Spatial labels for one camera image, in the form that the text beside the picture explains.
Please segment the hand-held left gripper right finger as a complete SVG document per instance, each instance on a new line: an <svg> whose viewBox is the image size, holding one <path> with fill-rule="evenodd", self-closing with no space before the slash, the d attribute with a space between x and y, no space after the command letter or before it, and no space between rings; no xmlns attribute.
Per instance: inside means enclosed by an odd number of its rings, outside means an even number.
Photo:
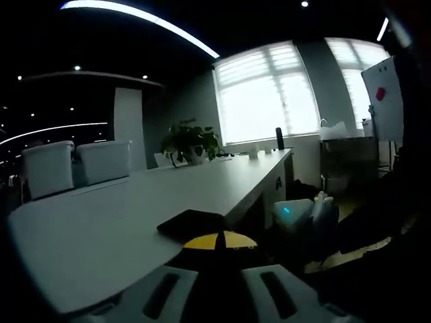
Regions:
<svg viewBox="0 0 431 323"><path fill-rule="evenodd" d="M229 258L229 284L234 305L244 305L240 321L248 322L358 322L339 307L323 301L304 281L279 264L261 265L257 243L232 231L221 231L218 246Z"/></svg>

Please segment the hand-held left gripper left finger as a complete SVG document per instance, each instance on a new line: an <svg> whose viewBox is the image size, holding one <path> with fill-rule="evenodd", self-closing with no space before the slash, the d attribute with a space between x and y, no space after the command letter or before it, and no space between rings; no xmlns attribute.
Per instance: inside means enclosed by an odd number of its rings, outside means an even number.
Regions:
<svg viewBox="0 0 431 323"><path fill-rule="evenodd" d="M88 314L88 322L180 322L199 273L161 266L125 289L117 305Z"/></svg>

